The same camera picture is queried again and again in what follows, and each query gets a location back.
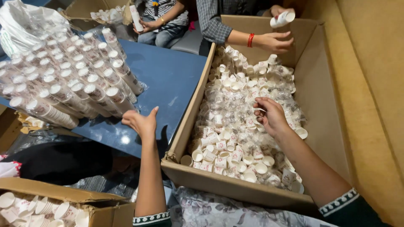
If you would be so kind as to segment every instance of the gold bracelet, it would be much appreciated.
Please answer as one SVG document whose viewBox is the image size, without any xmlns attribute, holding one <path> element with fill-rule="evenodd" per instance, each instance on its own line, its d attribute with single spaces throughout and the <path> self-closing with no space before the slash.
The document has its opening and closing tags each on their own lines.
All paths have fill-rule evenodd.
<svg viewBox="0 0 404 227">
<path fill-rule="evenodd" d="M 163 17 L 160 17 L 160 20 L 163 22 L 163 25 L 166 25 L 166 22 L 164 21 Z"/>
</svg>

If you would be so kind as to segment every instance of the floral fabric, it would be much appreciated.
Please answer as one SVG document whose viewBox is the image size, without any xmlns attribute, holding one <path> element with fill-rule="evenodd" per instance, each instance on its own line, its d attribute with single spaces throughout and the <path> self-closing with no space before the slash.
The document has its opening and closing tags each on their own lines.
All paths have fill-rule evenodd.
<svg viewBox="0 0 404 227">
<path fill-rule="evenodd" d="M 185 187 L 173 190 L 180 203 L 170 209 L 173 227 L 335 227 L 284 210 L 267 210 Z"/>
</svg>

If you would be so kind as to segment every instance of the red thread bracelet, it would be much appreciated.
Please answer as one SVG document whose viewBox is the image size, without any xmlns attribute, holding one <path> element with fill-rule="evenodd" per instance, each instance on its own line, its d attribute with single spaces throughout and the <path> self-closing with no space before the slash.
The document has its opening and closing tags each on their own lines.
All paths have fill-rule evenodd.
<svg viewBox="0 0 404 227">
<path fill-rule="evenodd" d="M 250 37 L 248 38 L 248 43 L 247 43 L 247 47 L 252 47 L 252 42 L 253 42 L 253 38 L 254 38 L 254 33 L 250 34 Z"/>
</svg>

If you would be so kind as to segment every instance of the jeans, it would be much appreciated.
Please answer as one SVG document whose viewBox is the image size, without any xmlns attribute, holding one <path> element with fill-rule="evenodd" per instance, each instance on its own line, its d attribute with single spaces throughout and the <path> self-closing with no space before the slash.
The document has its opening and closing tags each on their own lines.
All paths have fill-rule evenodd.
<svg viewBox="0 0 404 227">
<path fill-rule="evenodd" d="M 144 22 L 154 21 L 152 16 L 143 16 Z M 166 24 L 159 29 L 159 32 L 156 33 L 154 31 L 146 32 L 137 38 L 137 42 L 170 48 L 176 42 L 175 40 L 184 36 L 184 33 L 188 26 L 183 25 L 175 25 L 175 24 Z"/>
</svg>

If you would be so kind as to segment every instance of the white plastic bag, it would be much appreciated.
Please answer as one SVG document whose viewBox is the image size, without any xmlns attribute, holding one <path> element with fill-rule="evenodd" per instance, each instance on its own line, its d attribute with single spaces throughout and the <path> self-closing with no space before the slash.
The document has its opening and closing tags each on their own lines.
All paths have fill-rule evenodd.
<svg viewBox="0 0 404 227">
<path fill-rule="evenodd" d="M 4 51 L 10 57 L 14 53 L 28 51 L 33 45 L 39 43 L 38 29 L 36 21 L 41 23 L 49 22 L 54 24 L 65 24 L 67 20 L 57 11 L 24 4 L 21 0 L 10 0 L 0 8 L 0 24 L 2 31 L 0 42 Z"/>
</svg>

